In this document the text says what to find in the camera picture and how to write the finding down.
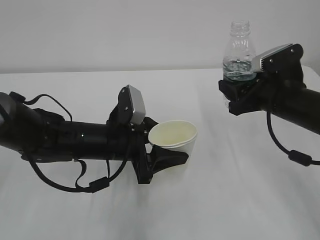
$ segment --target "tabletop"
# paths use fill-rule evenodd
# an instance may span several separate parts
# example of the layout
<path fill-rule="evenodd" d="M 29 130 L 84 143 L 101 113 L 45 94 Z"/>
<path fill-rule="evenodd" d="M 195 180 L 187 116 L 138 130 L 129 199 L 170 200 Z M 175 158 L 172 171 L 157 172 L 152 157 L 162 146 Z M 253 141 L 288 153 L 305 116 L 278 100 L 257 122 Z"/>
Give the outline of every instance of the tabletop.
<path fill-rule="evenodd" d="M 306 85 L 320 77 L 303 67 Z M 234 116 L 218 90 L 221 69 L 1 74 L 1 91 L 32 99 L 46 93 L 74 121 L 105 123 L 127 84 L 142 93 L 147 116 L 198 128 L 187 164 L 138 185 L 131 164 L 109 188 L 67 193 L 43 183 L 29 163 L 0 148 L 0 238 L 3 240 L 300 240 L 320 239 L 320 168 L 288 160 L 269 136 L 266 113 Z M 37 108 L 65 113 L 50 99 Z M 320 137 L 272 117 L 279 141 L 320 160 Z M 106 175 L 87 160 L 80 185 Z M 111 162 L 111 170 L 119 166 Z M 52 180 L 73 187 L 74 162 L 43 163 Z"/>

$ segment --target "plastic water bottle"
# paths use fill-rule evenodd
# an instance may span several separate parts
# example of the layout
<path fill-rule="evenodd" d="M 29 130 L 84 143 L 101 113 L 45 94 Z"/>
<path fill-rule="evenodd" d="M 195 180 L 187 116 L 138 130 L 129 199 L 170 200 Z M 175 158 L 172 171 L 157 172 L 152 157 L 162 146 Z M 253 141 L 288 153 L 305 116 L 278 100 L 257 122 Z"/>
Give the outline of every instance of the plastic water bottle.
<path fill-rule="evenodd" d="M 233 21 L 230 36 L 223 58 L 223 74 L 234 81 L 250 81 L 257 74 L 252 72 L 256 50 L 250 39 L 249 21 Z"/>

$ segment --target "cable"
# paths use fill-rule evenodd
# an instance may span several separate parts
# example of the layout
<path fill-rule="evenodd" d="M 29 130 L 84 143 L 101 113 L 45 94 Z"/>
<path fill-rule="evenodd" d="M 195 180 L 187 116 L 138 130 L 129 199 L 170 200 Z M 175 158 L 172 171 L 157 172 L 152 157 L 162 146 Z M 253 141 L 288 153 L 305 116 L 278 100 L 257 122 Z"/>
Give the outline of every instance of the cable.
<path fill-rule="evenodd" d="M 71 113 L 60 103 L 58 102 L 58 100 L 56 100 L 54 97 L 48 95 L 48 94 L 40 94 L 38 96 L 36 96 L 34 99 L 30 100 L 30 101 L 24 101 L 23 104 L 25 105 L 33 105 L 36 102 L 38 102 L 38 100 L 42 97 L 48 97 L 50 99 L 52 99 L 53 101 L 55 101 L 56 104 L 58 104 L 70 117 L 70 122 L 72 122 L 72 115 Z"/>
<path fill-rule="evenodd" d="M 278 139 L 276 138 L 276 135 L 274 133 L 274 130 L 272 128 L 272 125 L 271 125 L 271 111 L 268 110 L 266 112 L 266 124 L 268 126 L 268 131 L 269 131 L 269 134 L 272 138 L 272 140 L 274 141 L 275 145 L 277 145 L 277 147 L 283 151 L 285 154 L 289 155 L 290 151 L 288 149 L 286 149 L 279 141 Z"/>
<path fill-rule="evenodd" d="M 274 130 L 272 128 L 272 124 L 271 124 L 271 109 L 273 109 L 274 106 L 274 99 L 276 97 L 277 91 L 273 94 L 273 96 L 270 99 L 270 103 L 269 103 L 269 109 L 266 111 L 266 124 L 268 127 L 268 131 L 269 134 L 273 140 L 273 142 L 275 143 L 275 145 L 281 150 L 283 151 L 285 154 L 288 155 L 288 158 L 298 164 L 301 164 L 305 167 L 308 167 L 310 165 L 318 165 L 320 166 L 320 161 L 314 161 L 312 160 L 312 157 L 303 153 L 303 152 L 299 152 L 296 150 L 291 150 L 289 151 L 288 149 L 286 149 L 277 139 Z"/>
<path fill-rule="evenodd" d="M 105 160 L 106 162 L 106 170 L 108 172 L 108 179 L 110 179 L 110 161 L 109 158 Z"/>
<path fill-rule="evenodd" d="M 120 167 L 118 168 L 118 170 L 109 178 L 109 181 L 113 181 L 116 177 L 119 176 L 119 174 L 123 171 L 123 169 L 125 168 L 126 166 L 126 163 L 128 161 L 128 158 L 129 158 L 129 154 L 131 152 L 131 139 L 129 139 L 129 143 L 128 143 L 128 146 L 127 146 L 127 150 L 126 150 L 126 153 L 125 153 L 125 156 L 124 156 L 124 159 L 120 165 Z"/>

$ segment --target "paper cup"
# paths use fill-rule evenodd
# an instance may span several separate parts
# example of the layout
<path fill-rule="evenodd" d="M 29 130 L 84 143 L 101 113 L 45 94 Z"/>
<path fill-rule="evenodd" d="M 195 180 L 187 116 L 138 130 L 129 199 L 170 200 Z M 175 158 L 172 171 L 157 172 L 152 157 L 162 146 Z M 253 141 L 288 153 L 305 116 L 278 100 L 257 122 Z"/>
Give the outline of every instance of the paper cup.
<path fill-rule="evenodd" d="M 190 156 L 197 134 L 196 126 L 191 122 L 172 120 L 154 126 L 149 132 L 149 142 L 163 149 L 184 152 Z"/>

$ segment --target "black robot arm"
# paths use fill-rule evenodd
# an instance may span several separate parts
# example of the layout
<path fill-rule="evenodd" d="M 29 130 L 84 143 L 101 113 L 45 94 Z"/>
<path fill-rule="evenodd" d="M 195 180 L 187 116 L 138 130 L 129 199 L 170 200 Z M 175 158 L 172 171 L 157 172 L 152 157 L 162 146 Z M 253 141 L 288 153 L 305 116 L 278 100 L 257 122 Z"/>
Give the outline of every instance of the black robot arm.
<path fill-rule="evenodd" d="M 226 76 L 219 81 L 220 91 L 230 100 L 229 112 L 236 116 L 256 111 L 267 112 L 267 126 L 275 144 L 289 158 L 304 166 L 319 165 L 309 155 L 287 150 L 277 140 L 271 114 L 320 134 L 320 93 L 307 89 L 300 60 L 303 48 L 286 44 L 271 49 L 252 61 L 257 76 L 237 82 Z"/>
<path fill-rule="evenodd" d="M 118 103 L 106 124 L 65 120 L 61 115 L 40 108 L 31 109 L 42 94 L 34 100 L 15 92 L 0 93 L 0 145 L 17 151 L 29 161 L 36 174 L 47 184 L 66 192 L 94 193 L 109 186 L 131 161 L 139 184 L 149 184 L 153 175 L 161 170 L 186 163 L 188 154 L 171 151 L 154 145 L 147 153 L 149 131 L 158 123 L 146 117 L 141 92 L 131 85 L 123 87 Z M 120 160 L 119 169 L 111 177 L 91 182 L 88 187 L 60 186 L 47 179 L 36 163 L 78 161 L 82 176 L 86 171 L 85 160 Z"/>

